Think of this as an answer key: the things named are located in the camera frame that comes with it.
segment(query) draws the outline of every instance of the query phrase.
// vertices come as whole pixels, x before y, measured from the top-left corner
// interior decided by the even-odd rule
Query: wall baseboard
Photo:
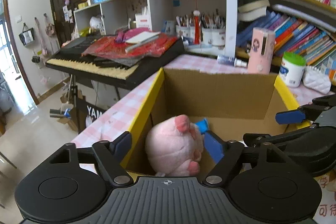
[[[39,103],[41,103],[42,101],[47,99],[50,95],[54,94],[57,90],[62,88],[64,86],[63,82],[67,83],[69,81],[70,81],[70,77],[64,79],[63,81],[61,81],[58,84],[56,84],[55,86],[53,86],[50,90],[47,90],[45,93],[43,93],[41,96],[39,96],[37,98],[37,100],[39,101]]]

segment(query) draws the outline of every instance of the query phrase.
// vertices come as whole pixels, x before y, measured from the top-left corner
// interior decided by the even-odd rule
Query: pink thermos
[[[275,33],[273,31],[253,28],[248,73],[269,74],[273,57]]]

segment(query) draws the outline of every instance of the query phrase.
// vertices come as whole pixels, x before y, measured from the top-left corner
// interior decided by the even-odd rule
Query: green lid
[[[292,53],[292,52],[284,52],[283,58],[287,60],[288,62],[291,62],[292,64],[297,65],[297,66],[306,65],[306,60],[302,56]]]

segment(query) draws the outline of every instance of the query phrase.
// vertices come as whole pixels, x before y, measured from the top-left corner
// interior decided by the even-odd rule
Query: metal screw
[[[218,184],[222,182],[222,179],[219,176],[209,176],[205,180],[210,184]]]
[[[118,184],[128,183],[131,179],[128,176],[117,176],[114,178],[114,182]]]

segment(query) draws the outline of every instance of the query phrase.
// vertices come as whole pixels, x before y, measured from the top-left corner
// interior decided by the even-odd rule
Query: pink stuffed pig
[[[203,136],[187,115],[179,115],[149,131],[145,150],[157,176],[195,176],[200,171]]]

